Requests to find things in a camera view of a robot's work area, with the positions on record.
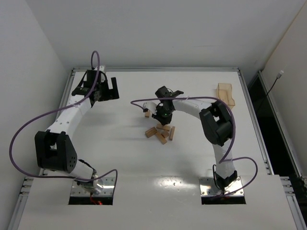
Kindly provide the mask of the amber transparent plastic bin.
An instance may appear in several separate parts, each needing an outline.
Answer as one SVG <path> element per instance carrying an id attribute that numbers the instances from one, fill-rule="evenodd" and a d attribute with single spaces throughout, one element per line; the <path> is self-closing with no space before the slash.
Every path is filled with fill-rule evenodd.
<path id="1" fill-rule="evenodd" d="M 226 103 L 230 109 L 233 109 L 236 105 L 232 97 L 232 84 L 230 83 L 218 83 L 216 88 L 216 96 Z"/>

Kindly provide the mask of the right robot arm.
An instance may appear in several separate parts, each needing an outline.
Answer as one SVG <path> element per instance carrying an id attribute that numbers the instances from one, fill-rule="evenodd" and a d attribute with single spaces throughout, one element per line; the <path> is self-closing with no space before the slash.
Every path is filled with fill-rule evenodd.
<path id="1" fill-rule="evenodd" d="M 220 101 L 208 103 L 198 99 L 176 100 L 182 91 L 171 92 L 165 86 L 160 87 L 155 95 L 160 103 L 155 106 L 152 117 L 162 125 L 170 124 L 174 111 L 185 112 L 201 121 L 207 140 L 213 145 L 216 169 L 215 185 L 224 191 L 236 178 L 237 171 L 232 163 L 231 146 L 233 122 L 228 109 Z"/>

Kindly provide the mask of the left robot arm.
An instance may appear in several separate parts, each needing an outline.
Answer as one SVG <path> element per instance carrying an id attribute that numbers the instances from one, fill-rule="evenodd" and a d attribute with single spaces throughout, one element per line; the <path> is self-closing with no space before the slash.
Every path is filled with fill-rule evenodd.
<path id="1" fill-rule="evenodd" d="M 116 78 L 111 78 L 111 83 L 112 88 L 109 88 L 104 66 L 87 70 L 71 92 L 67 109 L 61 112 L 46 131 L 38 131 L 35 135 L 38 166 L 71 176 L 78 186 L 92 194 L 98 193 L 102 181 L 96 170 L 78 157 L 71 139 L 82 118 L 95 102 L 119 98 Z"/>

